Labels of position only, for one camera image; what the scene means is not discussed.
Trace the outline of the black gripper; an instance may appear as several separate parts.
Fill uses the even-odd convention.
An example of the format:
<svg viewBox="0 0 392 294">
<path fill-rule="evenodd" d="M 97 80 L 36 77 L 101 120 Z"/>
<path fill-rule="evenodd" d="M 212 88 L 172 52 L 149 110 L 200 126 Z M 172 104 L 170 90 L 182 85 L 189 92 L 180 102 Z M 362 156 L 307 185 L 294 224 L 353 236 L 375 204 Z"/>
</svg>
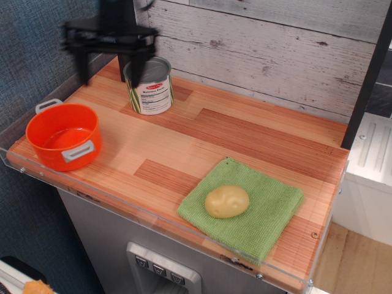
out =
<svg viewBox="0 0 392 294">
<path fill-rule="evenodd" d="M 100 1 L 92 18 L 61 23 L 61 49 L 74 54 L 80 82 L 88 85 L 88 53 L 131 56 L 131 85 L 140 84 L 146 62 L 155 57 L 159 32 L 137 24 L 133 1 Z"/>
</svg>

